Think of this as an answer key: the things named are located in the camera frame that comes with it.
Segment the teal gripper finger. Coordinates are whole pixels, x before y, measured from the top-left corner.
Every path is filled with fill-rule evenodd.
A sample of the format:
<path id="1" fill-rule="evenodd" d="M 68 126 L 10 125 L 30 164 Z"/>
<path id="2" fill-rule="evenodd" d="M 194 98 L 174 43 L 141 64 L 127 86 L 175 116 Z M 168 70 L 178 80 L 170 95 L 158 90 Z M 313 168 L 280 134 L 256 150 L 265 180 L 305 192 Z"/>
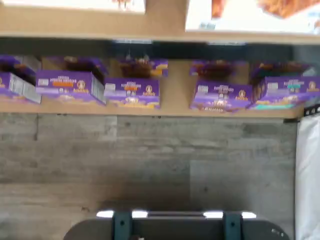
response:
<path id="1" fill-rule="evenodd" d="M 132 232 L 132 213 L 130 211 L 116 211 L 112 217 L 112 239 L 130 240 Z"/>
<path id="2" fill-rule="evenodd" d="M 224 212 L 222 221 L 224 240 L 242 240 L 243 217 L 241 213 Z"/>

